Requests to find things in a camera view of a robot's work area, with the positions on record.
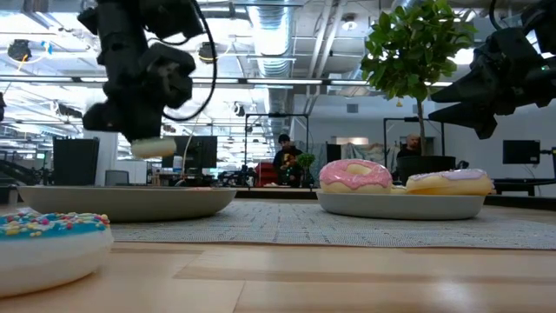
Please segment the gray mat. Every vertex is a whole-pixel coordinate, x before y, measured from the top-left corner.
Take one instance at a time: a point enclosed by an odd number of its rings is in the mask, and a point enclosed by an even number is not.
[[[360,247],[556,250],[556,226],[480,213],[465,221],[377,220],[332,215],[318,204],[231,203],[212,217],[113,224],[117,241],[278,243]]]

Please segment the red object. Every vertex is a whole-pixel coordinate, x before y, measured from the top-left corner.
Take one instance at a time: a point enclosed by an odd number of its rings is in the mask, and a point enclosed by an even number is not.
[[[267,183],[278,183],[278,174],[272,163],[259,163],[255,167],[257,174],[256,187],[264,187]]]

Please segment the potted plant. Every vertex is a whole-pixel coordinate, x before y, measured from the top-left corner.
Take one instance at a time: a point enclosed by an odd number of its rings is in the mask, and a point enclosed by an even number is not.
[[[457,23],[456,18],[461,17],[453,13],[447,0],[425,0],[407,10],[397,7],[390,14],[381,13],[366,42],[369,53],[361,61],[363,79],[383,91],[387,99],[412,97],[417,102],[423,156],[398,160],[402,182],[412,174],[455,167],[453,157],[425,156],[423,101],[427,99],[429,86],[457,70],[449,57],[473,45],[476,30],[471,24]]]
[[[310,153],[302,153],[297,157],[297,163],[303,168],[303,188],[310,188],[314,184],[313,176],[309,171],[311,164],[314,162],[314,155]]]

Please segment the plate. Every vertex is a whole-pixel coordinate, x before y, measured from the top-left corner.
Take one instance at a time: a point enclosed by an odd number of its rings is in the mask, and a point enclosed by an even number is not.
[[[152,222],[211,216],[234,200],[232,189],[177,187],[20,186],[40,213],[98,213],[111,222]]]
[[[479,214],[483,196],[366,195],[317,192],[329,213],[407,220],[459,220]]]

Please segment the person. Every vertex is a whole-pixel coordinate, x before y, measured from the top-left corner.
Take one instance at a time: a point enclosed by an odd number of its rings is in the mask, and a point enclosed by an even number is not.
[[[289,136],[282,134],[278,137],[281,150],[276,153],[273,161],[274,168],[278,173],[278,183],[287,184],[291,187],[299,187],[301,183],[301,166],[297,164],[297,156],[303,153],[295,148],[290,142]]]
[[[398,157],[418,157],[420,156],[420,137],[419,135],[409,134],[406,137],[406,146],[398,152]]]

